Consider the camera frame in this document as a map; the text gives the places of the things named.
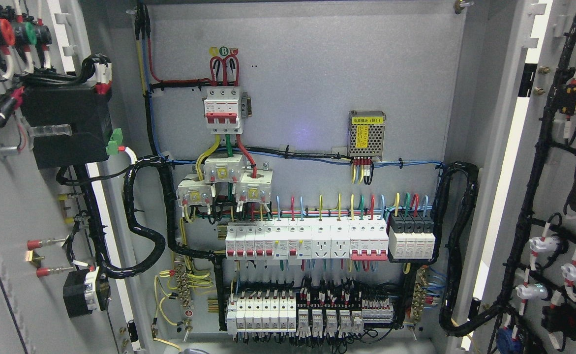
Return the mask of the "dark grey robot right hand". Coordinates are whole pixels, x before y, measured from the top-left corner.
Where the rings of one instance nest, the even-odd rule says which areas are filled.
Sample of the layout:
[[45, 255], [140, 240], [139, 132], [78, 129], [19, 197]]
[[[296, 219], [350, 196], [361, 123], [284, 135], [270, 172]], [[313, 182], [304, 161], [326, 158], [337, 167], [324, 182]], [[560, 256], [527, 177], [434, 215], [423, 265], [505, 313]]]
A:
[[180, 354], [209, 354], [209, 352], [200, 348], [185, 348]]

